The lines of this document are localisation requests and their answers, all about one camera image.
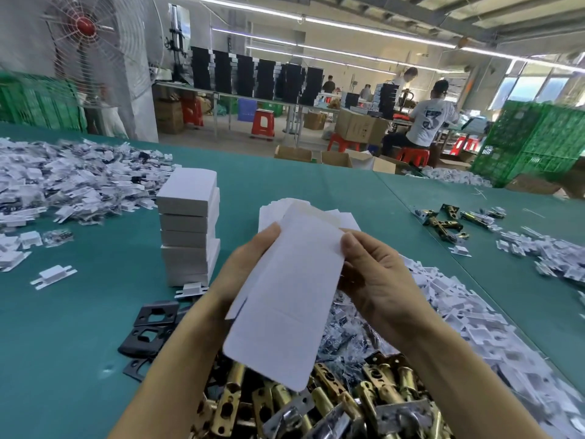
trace person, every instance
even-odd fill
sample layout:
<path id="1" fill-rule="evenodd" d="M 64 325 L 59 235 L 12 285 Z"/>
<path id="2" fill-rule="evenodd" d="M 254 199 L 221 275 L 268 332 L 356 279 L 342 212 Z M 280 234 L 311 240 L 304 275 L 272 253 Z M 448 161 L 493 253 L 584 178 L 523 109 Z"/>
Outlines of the person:
<path id="1" fill-rule="evenodd" d="M 214 358 L 225 315 L 280 234 L 273 223 L 236 249 L 152 363 L 108 439 L 184 439 Z M 543 430 L 491 368 L 426 301 L 397 251 L 345 230 L 338 287 L 366 321 L 406 355 L 457 439 L 545 439 Z"/>
<path id="2" fill-rule="evenodd" d="M 360 98 L 363 98 L 365 101 L 368 101 L 370 99 L 371 94 L 370 88 L 371 88 L 370 85 L 366 85 L 360 92 Z"/>
<path id="3" fill-rule="evenodd" d="M 445 100 L 449 82 L 439 80 L 433 86 L 431 99 L 417 104 L 409 115 L 414 122 L 406 134 L 390 133 L 382 139 L 382 155 L 393 156 L 392 147 L 429 149 L 435 134 L 445 122 L 459 119 L 457 106 Z"/>
<path id="4" fill-rule="evenodd" d="M 331 94 L 335 90 L 335 83 L 333 82 L 333 75 L 330 75 L 327 77 L 327 81 L 325 82 L 325 84 L 323 85 L 323 87 L 321 89 L 323 90 L 323 92 L 326 92 L 327 94 Z"/>
<path id="5" fill-rule="evenodd" d="M 410 67 L 408 68 L 401 77 L 396 77 L 395 79 L 391 80 L 390 83 L 394 85 L 398 85 L 398 91 L 396 91 L 396 97 L 400 96 L 400 92 L 404 88 L 406 83 L 410 83 L 416 77 L 418 77 L 418 69 Z"/>

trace stack of white boxes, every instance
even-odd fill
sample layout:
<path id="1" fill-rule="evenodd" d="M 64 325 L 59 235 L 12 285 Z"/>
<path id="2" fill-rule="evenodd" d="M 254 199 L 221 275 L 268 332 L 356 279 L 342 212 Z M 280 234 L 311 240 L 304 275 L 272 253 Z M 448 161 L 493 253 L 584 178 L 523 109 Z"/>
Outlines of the stack of white boxes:
<path id="1" fill-rule="evenodd" d="M 209 286 L 219 255 L 217 173 L 178 168 L 156 196 L 169 286 Z"/>

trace green table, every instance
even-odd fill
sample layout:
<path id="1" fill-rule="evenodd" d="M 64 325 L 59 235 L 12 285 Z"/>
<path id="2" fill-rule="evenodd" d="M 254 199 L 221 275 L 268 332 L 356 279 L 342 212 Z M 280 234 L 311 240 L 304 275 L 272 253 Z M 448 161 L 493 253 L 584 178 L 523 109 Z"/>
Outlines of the green table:
<path id="1" fill-rule="evenodd" d="M 0 125 L 0 130 L 0 136 L 15 140 L 79 138 L 75 133 L 32 127 Z M 92 136 L 92 140 L 120 143 L 105 137 Z M 133 144 L 142 149 L 161 149 L 156 144 Z M 456 275 L 488 303 L 496 308 L 499 304 L 499 310 L 520 324 L 531 339 L 536 339 L 537 345 L 581 391 L 585 388 L 583 377 L 577 373 L 578 366 L 572 365 L 581 361 L 566 360 L 569 351 L 573 360 L 585 354 L 582 340 L 564 339 L 567 333 L 575 337 L 581 334 L 582 338 L 585 332 L 570 321 L 579 317 L 580 312 L 578 306 L 566 308 L 571 290 L 560 280 L 536 276 L 530 278 L 526 288 L 522 288 L 524 285 L 520 287 L 522 290 L 513 288 L 510 284 L 529 280 L 532 266 L 528 259 L 518 259 L 518 264 L 511 266 L 516 259 L 498 252 L 493 235 L 482 235 L 481 228 L 472 231 L 469 243 L 474 258 L 454 258 L 405 206 L 411 199 L 424 206 L 435 206 L 435 202 L 440 205 L 448 199 L 456 201 L 470 195 L 465 188 L 286 160 L 183 147 L 165 146 L 164 149 L 184 166 L 218 172 L 221 205 L 216 233 L 221 238 L 222 250 L 216 272 L 232 250 L 255 234 L 259 207 L 272 200 L 295 197 L 309 200 L 321 209 L 350 211 L 364 231 L 403 255 L 426 266 L 436 266 L 448 276 Z M 511 202 L 508 205 L 499 199 L 500 195 L 509 195 L 508 191 L 484 193 L 498 198 L 492 205 L 503 206 L 510 212 L 515 209 Z M 580 204 L 559 204 L 549 202 L 549 198 L 518 194 L 514 197 L 532 201 L 526 207 L 539 213 L 550 210 L 551 205 L 559 209 L 569 206 L 575 212 L 582 210 Z M 43 218 L 27 230 L 57 227 L 50 219 Z M 56 248 L 33 248 L 33 254 L 19 267 L 0 274 L 0 328 L 5 333 L 0 366 L 0 425 L 6 437 L 105 437 L 138 386 L 122 375 L 121 370 L 129 359 L 118 354 L 116 348 L 130 331 L 142 304 L 172 298 L 174 294 L 165 285 L 156 211 L 141 209 L 125 213 L 107 219 L 101 227 L 77 223 L 67 223 L 65 227 L 74 232 L 74 242 Z M 536 223 L 534 229 L 581 242 L 575 240 L 573 229 L 566 225 L 562 234 Z M 78 272 L 36 291 L 29 282 L 38 272 L 54 265 L 72 265 Z M 482 273 L 484 266 L 487 272 Z M 509 283 L 493 277 L 496 276 L 493 271 L 501 267 L 510 273 Z M 544 312 L 544 303 L 524 301 L 530 291 L 538 294 L 538 302 L 546 301 L 549 311 Z M 543 327 L 530 320 L 531 311 L 537 312 Z"/>

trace floor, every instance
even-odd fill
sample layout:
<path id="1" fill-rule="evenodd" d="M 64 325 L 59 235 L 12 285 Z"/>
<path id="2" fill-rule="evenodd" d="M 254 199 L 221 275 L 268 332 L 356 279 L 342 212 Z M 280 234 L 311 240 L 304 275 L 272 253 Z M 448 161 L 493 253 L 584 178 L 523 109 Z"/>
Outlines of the floor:
<path id="1" fill-rule="evenodd" d="M 295 146 L 295 135 L 285 134 L 286 114 L 274 119 L 274 138 L 268 141 L 265 137 L 252 138 L 252 123 L 238 122 L 238 116 L 232 115 L 231 130 L 228 129 L 228 116 L 218 117 L 218 138 L 214 136 L 214 118 L 210 115 L 203 117 L 204 125 L 195 129 L 186 125 L 181 134 L 158 134 L 158 140 L 165 145 L 187 146 L 216 151 L 226 151 L 238 154 L 273 157 L 274 149 L 278 145 Z M 301 141 L 298 147 L 313 151 L 313 157 L 320 160 L 320 152 L 327 150 L 328 140 L 321 139 L 322 130 L 303 128 Z"/>

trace right hand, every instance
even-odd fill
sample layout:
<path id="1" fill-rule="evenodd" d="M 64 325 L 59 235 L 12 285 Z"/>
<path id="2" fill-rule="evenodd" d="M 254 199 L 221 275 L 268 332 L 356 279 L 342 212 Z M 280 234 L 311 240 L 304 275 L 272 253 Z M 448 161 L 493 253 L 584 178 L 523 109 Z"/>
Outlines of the right hand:
<path id="1" fill-rule="evenodd" d="M 346 262 L 338 287 L 372 328 L 403 351 L 441 317 L 420 292 L 398 251 L 363 232 L 344 231 L 341 249 Z"/>

